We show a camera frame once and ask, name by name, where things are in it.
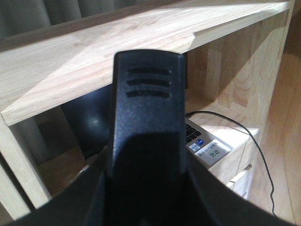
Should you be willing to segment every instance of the white label sticker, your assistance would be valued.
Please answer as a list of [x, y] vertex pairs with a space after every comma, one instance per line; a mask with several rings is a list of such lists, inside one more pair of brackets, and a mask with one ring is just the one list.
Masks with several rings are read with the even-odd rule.
[[229, 151], [231, 151], [229, 147], [214, 139], [201, 150], [196, 152], [195, 155], [202, 159], [209, 166], [212, 166]]
[[201, 147], [199, 145], [197, 145], [196, 143], [193, 143], [192, 145], [190, 145], [189, 148], [191, 150], [193, 150], [194, 152], [197, 152], [199, 149], [201, 149]]

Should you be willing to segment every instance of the wooden floor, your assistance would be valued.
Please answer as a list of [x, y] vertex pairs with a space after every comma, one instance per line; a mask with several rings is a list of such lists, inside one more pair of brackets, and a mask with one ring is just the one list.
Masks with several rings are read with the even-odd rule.
[[[294, 8], [274, 90], [262, 149], [275, 184], [275, 213], [301, 224], [301, 1]], [[271, 210], [267, 179], [259, 158], [250, 201]]]

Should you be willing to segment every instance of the laptop keyboard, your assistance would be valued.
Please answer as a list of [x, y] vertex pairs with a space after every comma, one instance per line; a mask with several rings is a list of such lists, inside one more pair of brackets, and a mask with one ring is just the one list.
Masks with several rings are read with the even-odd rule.
[[202, 133], [190, 125], [186, 124], [186, 144], [197, 138]]

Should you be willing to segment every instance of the laptop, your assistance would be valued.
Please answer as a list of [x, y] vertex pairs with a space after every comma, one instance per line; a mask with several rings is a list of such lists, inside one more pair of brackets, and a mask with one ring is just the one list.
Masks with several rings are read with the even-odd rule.
[[186, 148], [208, 169], [233, 147], [189, 119], [186, 123]]

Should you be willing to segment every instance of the intel sticker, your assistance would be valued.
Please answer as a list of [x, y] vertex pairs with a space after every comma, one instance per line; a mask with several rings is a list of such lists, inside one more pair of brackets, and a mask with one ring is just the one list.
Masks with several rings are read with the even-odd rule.
[[194, 152], [197, 152], [199, 149], [201, 149], [201, 147], [198, 146], [196, 143], [193, 143], [192, 145], [190, 145], [189, 148], [191, 150], [193, 150]]
[[196, 143], [198, 144], [198, 145], [202, 145], [203, 143], [204, 143], [204, 141], [202, 140], [202, 139], [198, 139], [197, 141], [196, 141]]

